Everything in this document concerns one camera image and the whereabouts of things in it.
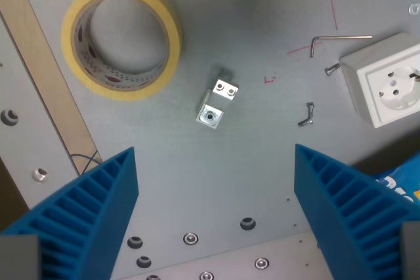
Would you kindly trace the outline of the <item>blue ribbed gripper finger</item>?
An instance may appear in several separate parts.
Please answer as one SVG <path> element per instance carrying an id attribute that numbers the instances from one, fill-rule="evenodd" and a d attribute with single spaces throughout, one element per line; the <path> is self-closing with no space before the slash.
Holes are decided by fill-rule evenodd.
<path id="1" fill-rule="evenodd" d="M 137 201 L 135 150 L 97 165 L 37 204 L 3 235 L 36 235 L 42 279 L 110 279 Z"/>
<path id="2" fill-rule="evenodd" d="M 372 177 L 303 145 L 294 192 L 334 279 L 401 279 L 400 228 L 411 203 Z"/>

